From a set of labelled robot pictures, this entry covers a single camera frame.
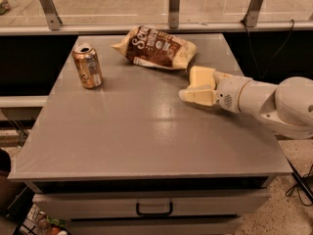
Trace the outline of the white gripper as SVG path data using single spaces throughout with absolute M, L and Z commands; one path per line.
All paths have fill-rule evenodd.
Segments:
M 219 106 L 228 112 L 238 114 L 240 110 L 240 96 L 250 77 L 231 75 L 229 73 L 215 71 L 213 79 L 216 83 L 215 90 L 210 85 L 188 87 L 179 91 L 179 98 L 184 102 L 212 107 L 216 103 L 216 95 Z

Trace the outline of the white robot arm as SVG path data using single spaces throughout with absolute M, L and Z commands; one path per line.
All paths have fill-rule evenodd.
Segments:
M 215 69 L 192 68 L 190 85 L 179 92 L 185 102 L 247 114 L 291 139 L 313 137 L 313 80 L 293 76 L 278 84 Z

